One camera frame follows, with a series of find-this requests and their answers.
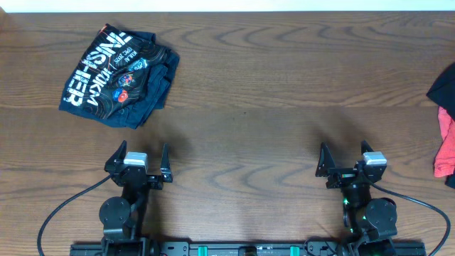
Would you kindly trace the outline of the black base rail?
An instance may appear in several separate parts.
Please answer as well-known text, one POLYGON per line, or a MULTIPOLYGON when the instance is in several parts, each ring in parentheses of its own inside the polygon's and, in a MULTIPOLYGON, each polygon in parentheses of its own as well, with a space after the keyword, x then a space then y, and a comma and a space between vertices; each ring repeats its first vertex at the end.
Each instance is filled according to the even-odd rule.
POLYGON ((158 256, 333 256, 333 255, 397 255, 425 256, 421 242, 384 242, 361 245, 357 252, 349 251, 336 242, 310 240, 303 243, 235 244, 163 242, 146 244, 133 242, 123 245, 75 244, 70 246, 70 256, 103 255, 158 255, 158 256))

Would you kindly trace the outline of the black t-shirt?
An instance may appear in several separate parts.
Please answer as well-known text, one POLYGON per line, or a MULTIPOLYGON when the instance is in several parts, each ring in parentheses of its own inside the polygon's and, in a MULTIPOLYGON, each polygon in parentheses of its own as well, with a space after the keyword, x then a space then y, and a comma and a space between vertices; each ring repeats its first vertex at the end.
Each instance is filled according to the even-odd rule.
POLYGON ((454 119, 455 97, 455 64, 449 65, 434 81, 427 92, 427 97, 439 107, 444 108, 454 119))

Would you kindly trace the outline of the navy printed folded t-shirt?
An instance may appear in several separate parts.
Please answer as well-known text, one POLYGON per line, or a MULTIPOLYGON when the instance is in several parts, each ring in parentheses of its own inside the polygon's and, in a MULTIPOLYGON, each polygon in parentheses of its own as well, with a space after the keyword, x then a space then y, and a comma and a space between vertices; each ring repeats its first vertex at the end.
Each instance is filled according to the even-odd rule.
POLYGON ((59 109, 136 129, 164 107, 179 61, 154 33, 105 24, 65 82, 59 109))

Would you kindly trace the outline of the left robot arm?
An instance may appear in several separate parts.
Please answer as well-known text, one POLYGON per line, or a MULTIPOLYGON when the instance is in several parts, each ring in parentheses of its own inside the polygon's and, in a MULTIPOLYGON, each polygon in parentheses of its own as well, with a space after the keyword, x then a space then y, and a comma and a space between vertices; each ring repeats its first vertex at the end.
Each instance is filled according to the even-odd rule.
POLYGON ((148 155, 127 151, 123 141, 118 150, 106 161, 105 171, 122 188, 122 194, 107 199, 100 207, 103 224, 103 255, 160 255, 161 249, 141 234, 149 200, 149 192, 161 190, 173 181, 168 157, 168 145, 162 150, 159 175, 148 174, 148 155))

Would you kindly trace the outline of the red t-shirt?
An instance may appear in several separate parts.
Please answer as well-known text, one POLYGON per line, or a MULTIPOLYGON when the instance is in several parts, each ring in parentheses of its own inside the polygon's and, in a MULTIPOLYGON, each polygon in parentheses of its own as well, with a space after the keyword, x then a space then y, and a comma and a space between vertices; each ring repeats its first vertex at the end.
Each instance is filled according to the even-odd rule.
POLYGON ((438 109, 441 146, 434 160, 434 176, 437 178, 454 173, 454 120, 443 108, 438 109))

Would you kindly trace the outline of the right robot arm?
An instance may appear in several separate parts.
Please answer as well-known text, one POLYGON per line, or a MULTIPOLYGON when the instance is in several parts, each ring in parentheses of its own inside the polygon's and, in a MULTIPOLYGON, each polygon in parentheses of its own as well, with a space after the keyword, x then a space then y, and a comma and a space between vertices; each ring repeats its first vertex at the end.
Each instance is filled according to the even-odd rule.
POLYGON ((382 152, 361 142, 362 159, 353 167, 338 168, 328 145, 321 143, 316 177, 343 195, 343 223, 351 236, 337 246, 338 255, 395 255, 391 237, 397 234, 397 206, 389 198, 373 198, 370 188, 387 168, 382 152))

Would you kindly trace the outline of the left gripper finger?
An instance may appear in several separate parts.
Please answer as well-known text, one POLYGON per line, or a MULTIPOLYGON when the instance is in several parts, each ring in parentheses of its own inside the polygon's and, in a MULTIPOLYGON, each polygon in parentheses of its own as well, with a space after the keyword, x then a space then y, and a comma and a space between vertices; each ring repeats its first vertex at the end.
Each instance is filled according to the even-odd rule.
POLYGON ((104 170, 109 174, 115 174, 117 167, 123 164, 124 158, 127 154, 127 141, 124 140, 119 148, 116 150, 111 157, 105 162, 104 170))
POLYGON ((161 157, 161 177, 164 183, 172 183, 173 182, 173 174, 171 171, 170 160, 168 157, 168 144, 164 144, 162 157, 161 157))

